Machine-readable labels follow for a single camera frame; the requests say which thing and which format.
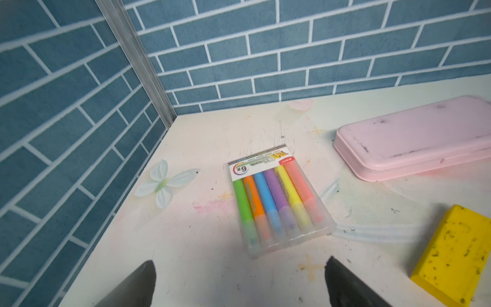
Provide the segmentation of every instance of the black object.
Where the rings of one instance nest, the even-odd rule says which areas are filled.
[[[332,307],[390,307],[333,256],[326,264],[325,278]]]
[[[153,261],[147,260],[104,297],[96,307],[150,307],[156,279]]]

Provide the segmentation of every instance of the pink pencil case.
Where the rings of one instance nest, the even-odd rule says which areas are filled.
[[[365,181],[488,158],[491,102],[462,96],[344,125],[334,148]]]

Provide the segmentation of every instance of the purple highlighter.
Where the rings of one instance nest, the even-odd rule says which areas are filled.
[[[271,195],[273,196],[274,203],[279,212],[279,216],[281,217],[281,221],[283,222],[283,226],[286,229],[287,234],[291,238],[295,238],[300,236],[299,226],[297,225],[297,220],[293,216],[292,209],[288,204],[288,200],[286,199],[285,193],[281,188],[281,185],[274,173],[274,170],[268,169],[263,172],[264,178],[266,179],[266,183],[268,184],[268,188],[271,191]]]

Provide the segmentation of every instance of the green highlighter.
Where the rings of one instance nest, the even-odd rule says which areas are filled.
[[[232,183],[234,185],[237,206],[239,207],[239,213],[241,215],[247,249],[249,252],[257,252],[260,250],[259,237],[257,236],[256,225],[254,224],[249,200],[247,199],[246,188],[244,187],[242,179],[235,180]]]

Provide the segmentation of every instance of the flower petal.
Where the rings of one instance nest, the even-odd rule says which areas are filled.
[[[164,187],[160,191],[157,192],[157,196],[155,196],[155,202],[157,206],[161,209],[165,209],[172,200],[172,190],[168,187]]]
[[[190,183],[191,180],[193,180],[196,175],[198,175],[198,172],[200,169],[198,168],[192,168],[185,170],[174,177],[170,178],[169,181],[167,181],[167,185],[170,187],[183,187],[186,184]]]
[[[141,186],[138,187],[138,189],[135,191],[135,196],[146,196],[155,191],[155,188],[159,185],[160,182],[155,181],[155,180],[150,180],[148,182],[145,182]]]
[[[159,163],[153,168],[153,170],[150,172],[150,177],[152,177],[153,180],[157,181],[162,181],[165,179],[167,176],[167,161],[166,160],[160,160]]]

